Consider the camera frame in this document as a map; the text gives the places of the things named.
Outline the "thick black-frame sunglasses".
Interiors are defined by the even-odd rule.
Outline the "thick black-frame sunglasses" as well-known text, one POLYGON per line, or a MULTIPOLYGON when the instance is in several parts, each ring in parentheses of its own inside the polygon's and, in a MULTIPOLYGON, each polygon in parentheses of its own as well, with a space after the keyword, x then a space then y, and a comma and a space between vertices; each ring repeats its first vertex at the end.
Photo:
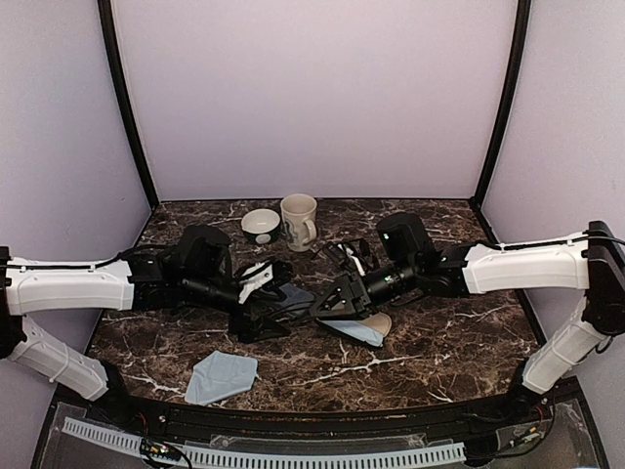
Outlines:
POLYGON ((277 322, 289 322, 293 320, 299 320, 304 318, 308 314, 310 306, 314 303, 306 303, 300 306, 290 306, 282 308, 279 305, 271 305, 271 307, 264 312, 266 318, 276 320, 277 322))

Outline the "small blue cleaning cloth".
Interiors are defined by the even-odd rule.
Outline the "small blue cleaning cloth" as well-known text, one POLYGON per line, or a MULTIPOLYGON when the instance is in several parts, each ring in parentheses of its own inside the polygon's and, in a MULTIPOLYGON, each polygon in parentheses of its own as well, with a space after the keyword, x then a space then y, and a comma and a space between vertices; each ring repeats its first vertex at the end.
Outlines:
POLYGON ((363 325, 359 321, 327 320, 322 321, 320 324, 367 346, 379 348, 383 345, 383 334, 369 326, 363 325))

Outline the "black glasses case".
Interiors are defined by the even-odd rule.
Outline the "black glasses case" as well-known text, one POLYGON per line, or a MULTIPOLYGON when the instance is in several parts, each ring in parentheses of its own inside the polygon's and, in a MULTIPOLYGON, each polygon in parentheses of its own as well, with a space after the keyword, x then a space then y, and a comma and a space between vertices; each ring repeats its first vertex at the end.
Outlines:
MULTIPOLYGON (((326 320, 319 320, 317 323, 320 326, 322 326, 322 327, 326 328, 327 330, 329 330, 330 332, 338 334, 341 338, 350 339, 353 342, 358 343, 359 345, 362 345, 362 346, 365 346, 365 347, 376 348, 376 347, 367 346, 366 344, 359 343, 359 342, 353 340, 350 337, 347 337, 347 336, 344 336, 343 334, 339 334, 338 332, 332 331, 329 327, 321 325, 320 323, 322 321, 326 321, 326 320)), ((383 334, 383 336, 384 336, 384 339, 390 333, 392 325, 393 325, 392 319, 387 314, 384 314, 384 313, 378 313, 378 314, 372 315, 372 316, 370 316, 370 317, 368 317, 368 318, 366 318, 364 320, 355 320, 355 321, 359 321, 363 325, 369 326, 369 327, 371 327, 371 328, 381 332, 383 334)))

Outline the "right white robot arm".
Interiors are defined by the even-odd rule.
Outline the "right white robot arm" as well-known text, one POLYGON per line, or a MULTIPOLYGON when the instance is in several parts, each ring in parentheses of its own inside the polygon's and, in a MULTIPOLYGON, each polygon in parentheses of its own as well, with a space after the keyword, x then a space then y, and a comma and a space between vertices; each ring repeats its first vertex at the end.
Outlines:
POLYGON ((318 320, 354 319, 418 289, 463 298, 498 290, 569 288, 584 295, 570 318, 519 367, 498 414, 518 424, 536 398, 609 337, 624 332, 624 253, 606 223, 565 237, 521 244, 475 241, 438 250, 419 216, 397 213, 376 231, 391 263, 338 277, 311 306, 318 320))

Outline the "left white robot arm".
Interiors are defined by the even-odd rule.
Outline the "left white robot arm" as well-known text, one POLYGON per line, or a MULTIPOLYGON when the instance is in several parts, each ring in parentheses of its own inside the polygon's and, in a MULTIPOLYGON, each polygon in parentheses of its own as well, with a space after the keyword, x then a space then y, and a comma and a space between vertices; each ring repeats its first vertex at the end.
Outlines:
POLYGON ((1 357, 27 366, 99 405, 117 426, 138 417, 115 365, 90 359, 46 332, 30 314, 70 309, 145 312, 184 306, 228 314, 242 342, 280 337, 274 320, 254 318, 261 300, 282 300, 292 266, 274 258, 234 271, 225 241, 204 236, 148 244, 93 262, 44 263, 1 249, 1 357))

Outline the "blue-grey glasses case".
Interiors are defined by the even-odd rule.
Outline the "blue-grey glasses case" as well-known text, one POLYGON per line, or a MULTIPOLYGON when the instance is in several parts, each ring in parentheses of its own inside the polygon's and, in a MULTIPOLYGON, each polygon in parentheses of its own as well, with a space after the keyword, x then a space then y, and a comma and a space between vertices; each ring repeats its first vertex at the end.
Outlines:
POLYGON ((280 302, 280 306, 282 308, 290 307, 293 305, 300 306, 306 303, 312 303, 315 299, 312 293, 291 283, 282 285, 281 291, 285 295, 284 300, 280 302))

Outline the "large blue cleaning cloth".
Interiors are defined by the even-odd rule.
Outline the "large blue cleaning cloth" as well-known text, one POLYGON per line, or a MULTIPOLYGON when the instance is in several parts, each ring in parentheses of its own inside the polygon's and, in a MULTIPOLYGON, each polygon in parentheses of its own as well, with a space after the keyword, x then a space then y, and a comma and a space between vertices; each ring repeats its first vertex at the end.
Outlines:
POLYGON ((254 358, 211 353, 192 369, 185 402, 211 405, 252 389, 257 377, 258 361, 254 358))

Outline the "cream seahorse mug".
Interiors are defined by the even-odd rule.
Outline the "cream seahorse mug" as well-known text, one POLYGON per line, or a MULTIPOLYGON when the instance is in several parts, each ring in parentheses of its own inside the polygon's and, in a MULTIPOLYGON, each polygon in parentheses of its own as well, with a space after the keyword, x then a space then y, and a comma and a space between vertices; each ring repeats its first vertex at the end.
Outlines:
POLYGON ((317 202, 307 194, 293 193, 280 201, 287 246, 294 252, 306 252, 317 238, 315 222, 317 202))

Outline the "white and teal bowl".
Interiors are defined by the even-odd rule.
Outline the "white and teal bowl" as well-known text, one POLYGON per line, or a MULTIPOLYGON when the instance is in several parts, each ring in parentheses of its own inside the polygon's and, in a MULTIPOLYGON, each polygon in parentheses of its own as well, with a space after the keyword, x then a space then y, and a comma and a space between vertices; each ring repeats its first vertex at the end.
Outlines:
POLYGON ((253 245, 276 242, 280 235, 281 219, 271 209, 255 209, 245 214, 240 221, 246 240, 253 245))

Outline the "green circuit board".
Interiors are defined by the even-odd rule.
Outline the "green circuit board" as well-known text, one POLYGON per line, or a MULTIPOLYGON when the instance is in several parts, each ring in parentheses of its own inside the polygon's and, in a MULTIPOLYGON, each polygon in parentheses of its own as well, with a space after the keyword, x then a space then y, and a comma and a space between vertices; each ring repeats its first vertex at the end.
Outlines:
POLYGON ((180 460, 180 451, 168 443, 161 443, 148 438, 141 439, 140 455, 148 460, 180 460))

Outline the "black front table rail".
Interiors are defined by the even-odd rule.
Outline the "black front table rail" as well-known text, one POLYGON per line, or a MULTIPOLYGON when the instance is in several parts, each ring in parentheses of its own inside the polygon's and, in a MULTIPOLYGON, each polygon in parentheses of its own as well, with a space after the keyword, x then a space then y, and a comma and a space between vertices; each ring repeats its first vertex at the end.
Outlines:
POLYGON ((123 427, 147 429, 152 436, 203 438, 224 431, 234 436, 320 439, 412 432, 430 436, 466 436, 526 422, 528 415, 527 407, 513 411, 502 396, 399 410, 303 413, 167 404, 130 397, 122 413, 108 417, 123 427))

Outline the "black right frame post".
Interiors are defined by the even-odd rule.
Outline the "black right frame post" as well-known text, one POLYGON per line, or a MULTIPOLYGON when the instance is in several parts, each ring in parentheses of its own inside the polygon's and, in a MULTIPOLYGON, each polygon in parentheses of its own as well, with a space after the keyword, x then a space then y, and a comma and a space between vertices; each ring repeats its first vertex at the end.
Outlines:
POLYGON ((517 2, 511 47, 499 105, 494 119, 484 162, 479 174, 478 184, 474 195, 471 197, 471 202, 477 210, 482 209, 486 200, 511 115, 521 72, 523 52, 529 26, 531 4, 531 0, 519 0, 517 2))

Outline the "black frame post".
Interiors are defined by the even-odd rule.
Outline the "black frame post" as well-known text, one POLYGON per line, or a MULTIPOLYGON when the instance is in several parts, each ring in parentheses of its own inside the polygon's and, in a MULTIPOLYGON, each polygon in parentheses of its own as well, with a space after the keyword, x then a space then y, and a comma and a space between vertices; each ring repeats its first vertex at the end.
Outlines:
POLYGON ((148 168, 146 153, 141 142, 139 128, 126 83, 121 51, 116 34, 115 20, 113 17, 113 4, 109 0, 98 0, 97 5, 106 59, 118 110, 146 201, 150 210, 153 211, 160 204, 160 200, 148 168))
POLYGON ((511 115, 521 72, 523 52, 529 26, 531 4, 531 0, 519 0, 517 2, 511 47, 499 105, 494 119, 484 162, 479 174, 478 184, 474 195, 471 197, 471 202, 477 210, 482 209, 486 200, 511 115))

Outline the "black left frame post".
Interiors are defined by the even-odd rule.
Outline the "black left frame post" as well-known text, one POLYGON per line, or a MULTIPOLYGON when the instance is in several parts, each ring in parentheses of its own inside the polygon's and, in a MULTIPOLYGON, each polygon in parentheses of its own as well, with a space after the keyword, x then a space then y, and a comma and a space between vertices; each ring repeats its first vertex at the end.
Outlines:
POLYGON ((97 5, 106 59, 118 110, 146 201, 150 210, 153 211, 160 204, 160 200, 148 168, 146 153, 141 142, 139 128, 126 83, 121 51, 116 34, 115 20, 113 17, 113 4, 109 0, 98 0, 97 5))

